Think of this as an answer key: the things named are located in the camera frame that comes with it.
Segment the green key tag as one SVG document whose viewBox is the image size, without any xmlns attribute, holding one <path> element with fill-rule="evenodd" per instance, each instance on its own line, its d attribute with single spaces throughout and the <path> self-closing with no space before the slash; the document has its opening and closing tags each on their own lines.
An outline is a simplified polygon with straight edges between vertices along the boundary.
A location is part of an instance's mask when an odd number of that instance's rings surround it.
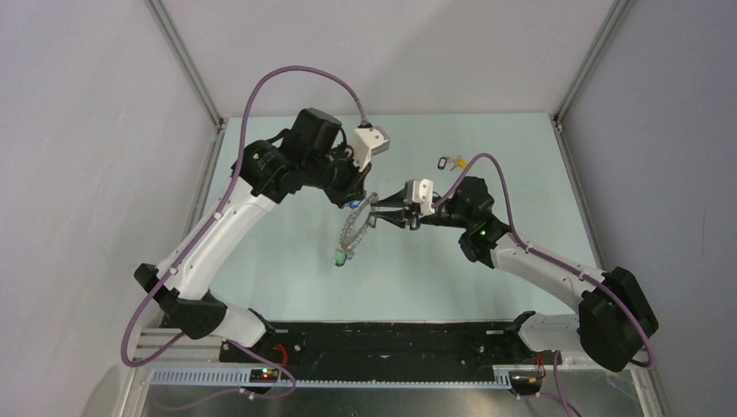
<svg viewBox="0 0 737 417">
<path fill-rule="evenodd" d="M 342 267 L 342 266 L 345 265 L 345 263 L 347 262 L 347 260 L 348 260 L 347 253 L 343 249 L 337 248 L 335 250 L 335 255 L 334 255 L 334 264 L 337 267 Z"/>
</svg>

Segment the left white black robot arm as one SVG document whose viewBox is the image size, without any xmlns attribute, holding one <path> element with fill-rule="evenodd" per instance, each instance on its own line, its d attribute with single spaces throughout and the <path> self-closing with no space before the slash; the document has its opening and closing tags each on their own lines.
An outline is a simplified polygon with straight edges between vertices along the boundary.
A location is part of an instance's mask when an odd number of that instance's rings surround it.
<svg viewBox="0 0 737 417">
<path fill-rule="evenodd" d="M 346 136 L 333 116 L 301 110 L 291 128 L 244 148 L 231 171 L 235 184 L 169 258 L 141 264 L 136 281 L 190 339 L 216 335 L 240 344 L 252 361 L 266 361 L 275 350 L 268 323 L 218 299 L 210 283 L 242 238 L 286 196 L 309 187 L 339 208 L 361 200 L 371 158 L 387 148 L 388 136 L 378 126 L 363 124 Z"/>
</svg>

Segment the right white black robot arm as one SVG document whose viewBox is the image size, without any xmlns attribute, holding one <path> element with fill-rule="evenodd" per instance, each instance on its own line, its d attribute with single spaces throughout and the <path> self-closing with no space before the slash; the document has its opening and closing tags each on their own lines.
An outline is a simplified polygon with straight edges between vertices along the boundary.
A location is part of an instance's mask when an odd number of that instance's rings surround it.
<svg viewBox="0 0 737 417">
<path fill-rule="evenodd" d="M 613 372 L 628 364 L 648 367 L 654 358 L 636 360 L 649 349 L 659 328 L 635 275 L 622 267 L 587 267 L 523 240 L 494 212 L 486 182 L 475 176 L 460 181 L 446 200 L 433 195 L 430 180 L 410 180 L 393 195 L 372 202 L 371 215 L 398 228 L 422 225 L 460 228 L 459 246 L 471 262 L 516 275 L 563 302 L 577 314 L 576 329 L 544 314 L 526 319 L 505 339 L 507 356 L 525 363 L 544 350 L 581 350 Z"/>
</svg>

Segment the large metal keyring with clips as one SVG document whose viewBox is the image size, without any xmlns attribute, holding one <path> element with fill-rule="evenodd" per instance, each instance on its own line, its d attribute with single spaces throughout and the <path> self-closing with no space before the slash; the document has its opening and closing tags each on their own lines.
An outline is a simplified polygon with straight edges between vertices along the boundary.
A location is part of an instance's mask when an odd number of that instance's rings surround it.
<svg viewBox="0 0 737 417">
<path fill-rule="evenodd" d="M 360 205 L 351 209 L 340 234 L 338 248 L 343 249 L 348 259 L 354 256 L 355 248 L 360 244 L 370 228 L 375 227 L 375 219 L 370 215 L 375 212 L 373 204 L 379 200 L 376 192 L 370 193 L 360 201 Z"/>
</svg>

